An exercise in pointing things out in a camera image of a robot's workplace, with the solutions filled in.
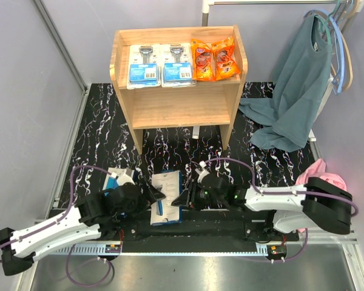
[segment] clothes hanger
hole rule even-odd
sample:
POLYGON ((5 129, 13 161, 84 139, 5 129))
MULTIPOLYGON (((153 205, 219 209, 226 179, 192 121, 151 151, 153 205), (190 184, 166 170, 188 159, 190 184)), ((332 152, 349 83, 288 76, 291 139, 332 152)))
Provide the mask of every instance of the clothes hanger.
POLYGON ((342 22, 345 18, 349 19, 357 13, 357 9, 360 5, 360 0, 352 0, 351 6, 349 6, 349 11, 346 12, 339 22, 342 22))
POLYGON ((338 25, 340 25, 342 23, 342 21, 348 17, 348 15, 350 15, 355 9, 354 9, 354 0, 351 0, 351 5, 348 7, 348 2, 349 0, 346 0, 346 5, 345 5, 345 9, 341 15, 341 17, 339 17, 339 19, 336 19, 336 23, 338 25))
MULTIPOLYGON (((344 85, 343 91, 347 91, 347 89, 349 89, 350 86, 352 85, 352 81, 353 81, 352 60, 351 60, 351 54, 349 53, 349 48, 346 45, 346 40, 343 35, 342 35, 342 42, 343 42, 344 49, 345 49, 345 68, 347 69, 346 72, 348 72, 348 74, 345 74, 345 76, 348 76, 348 78, 346 78, 346 79, 348 79, 348 81, 344 85)), ((333 64, 331 64, 331 74, 332 74, 332 76, 335 76, 337 74, 335 72, 333 64)))
MULTIPOLYGON (((310 13, 314 13, 316 14, 316 12, 320 12, 319 15, 320 17, 325 18, 324 19, 324 23, 326 24, 326 27, 328 27, 328 22, 331 23, 331 25, 333 26, 334 29, 334 33, 335 33, 335 38, 334 41, 336 43, 335 49, 337 51, 337 43, 338 43, 338 52, 336 53, 337 56, 337 65, 338 65, 338 69, 337 69, 337 74, 334 76, 334 80, 333 80, 333 84, 337 86, 337 89, 334 89, 334 93, 336 95, 338 95, 339 93, 342 92, 342 86, 343 86, 343 82, 344 82, 344 76, 345 76, 345 57, 344 57, 344 48, 343 48, 343 41, 341 38, 341 31, 339 29, 339 27, 337 26, 337 23, 334 21, 334 19, 330 16, 328 17, 328 12, 322 9, 314 9, 311 10, 309 12, 307 12, 306 15, 310 14, 310 13)), ((330 37, 330 30, 329 27, 326 29, 325 27, 325 32, 326 32, 326 37, 330 37)))
POLYGON ((351 54, 349 53, 349 48, 348 45, 346 44, 346 40, 344 38, 344 36, 341 33, 341 38, 342 38, 342 42, 344 44, 344 49, 345 49, 345 69, 346 69, 346 73, 345 76, 343 76, 344 78, 348 75, 347 77, 347 82, 345 83, 343 90, 347 91, 347 89, 350 88, 350 86, 352 85, 352 81, 353 81, 353 70, 352 70, 352 59, 351 59, 351 54))
POLYGON ((328 24, 328 19, 337 13, 337 11, 339 10, 339 7, 340 7, 340 0, 337 0, 336 4, 335 4, 335 7, 334 7, 334 10, 329 13, 328 17, 323 21, 323 23, 325 23, 326 25, 328 24))
MULTIPOLYGON (((314 16, 316 17, 316 18, 318 18, 318 20, 320 21, 320 24, 322 24, 323 25, 323 28, 325 29, 325 31, 326 32, 329 32, 329 26, 328 26, 328 23, 327 22, 325 22, 325 19, 324 19, 324 17, 322 17, 321 15, 319 15, 319 14, 314 14, 314 16)), ((328 44, 332 44, 332 39, 331 39, 331 35, 330 35, 330 33, 327 33, 326 34, 326 37, 327 37, 327 41, 328 41, 328 44)))

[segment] white wall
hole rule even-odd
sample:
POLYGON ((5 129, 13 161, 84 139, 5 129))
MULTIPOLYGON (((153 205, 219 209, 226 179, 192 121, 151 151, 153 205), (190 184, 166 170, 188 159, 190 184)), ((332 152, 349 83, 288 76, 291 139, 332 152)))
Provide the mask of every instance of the white wall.
POLYGON ((360 213, 353 225, 364 256, 364 8, 346 34, 354 80, 348 92, 330 96, 313 127, 328 171, 339 174, 360 213))
MULTIPOLYGON (((201 26, 201 0, 44 0, 86 83, 110 82, 115 30, 201 26)), ((331 5, 216 5, 209 25, 238 24, 248 81, 268 81, 286 41, 312 8, 331 5)))
POLYGON ((0 0, 0 229, 43 218, 80 100, 32 2, 0 0))

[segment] black and white marble pattern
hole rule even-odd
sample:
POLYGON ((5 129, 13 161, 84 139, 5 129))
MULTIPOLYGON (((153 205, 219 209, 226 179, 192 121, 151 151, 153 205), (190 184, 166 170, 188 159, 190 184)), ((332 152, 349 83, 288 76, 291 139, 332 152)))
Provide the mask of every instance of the black and white marble pattern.
MULTIPOLYGON (((243 98, 270 98, 271 83, 244 85, 243 98)), ((144 132, 141 159, 116 98, 112 84, 93 84, 73 150, 66 181, 58 208, 66 208, 69 201, 69 176, 80 164, 137 169, 150 177, 165 170, 181 170, 184 186, 194 171, 194 164, 214 157, 231 157, 244 161, 255 170, 260 186, 291 186, 314 158, 309 144, 304 149, 288 153, 282 150, 261 150, 249 140, 261 126, 237 112, 234 129, 227 150, 221 145, 217 126, 200 127, 200 138, 192 139, 192 127, 151 129, 144 132)), ((236 184, 249 183, 251 174, 238 164, 214 162, 212 170, 225 175, 236 184)), ((75 197, 101 190, 105 174, 96 170, 79 170, 76 175, 75 197)))

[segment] wooden shelf board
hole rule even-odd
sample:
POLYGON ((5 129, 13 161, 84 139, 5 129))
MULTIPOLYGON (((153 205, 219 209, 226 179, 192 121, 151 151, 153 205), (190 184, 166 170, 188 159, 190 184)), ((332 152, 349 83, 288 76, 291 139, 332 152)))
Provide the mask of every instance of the wooden shelf board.
POLYGON ((135 90, 134 129, 230 124, 221 87, 146 88, 135 90))
MULTIPOLYGON (((117 84, 119 85, 119 89, 127 88, 127 78, 128 78, 128 58, 129 58, 129 45, 123 46, 122 54, 121 54, 121 65, 120 65, 120 73, 119 78, 117 80, 117 84)), ((197 82, 197 85, 217 85, 217 84, 239 84, 240 76, 236 75, 228 79, 219 80, 216 82, 197 82)))

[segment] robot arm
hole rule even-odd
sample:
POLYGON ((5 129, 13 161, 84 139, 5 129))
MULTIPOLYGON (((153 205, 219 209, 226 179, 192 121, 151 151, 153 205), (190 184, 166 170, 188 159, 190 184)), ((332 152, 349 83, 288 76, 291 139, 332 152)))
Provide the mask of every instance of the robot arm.
POLYGON ((200 166, 196 169, 198 186, 213 201, 230 210, 276 210, 272 227, 279 232, 315 226, 340 235, 350 231, 352 195, 322 179, 309 178, 307 184, 290 187, 251 186, 246 189, 230 186, 225 179, 207 171, 204 162, 200 166), (321 193, 330 198, 319 197, 321 193))
POLYGON ((15 240, 2 248, 4 274, 11 276, 21 273, 29 269, 34 262, 65 246, 98 239, 113 228, 109 223, 112 216, 129 214, 143 205, 145 207, 145 199, 132 176, 133 173, 130 170, 126 170, 118 178, 112 175, 117 180, 116 189, 87 195, 73 205, 67 216, 60 222, 58 219, 64 215, 63 213, 26 229, 0 230, 0 244, 15 240), (35 230, 39 231, 22 239, 35 230))

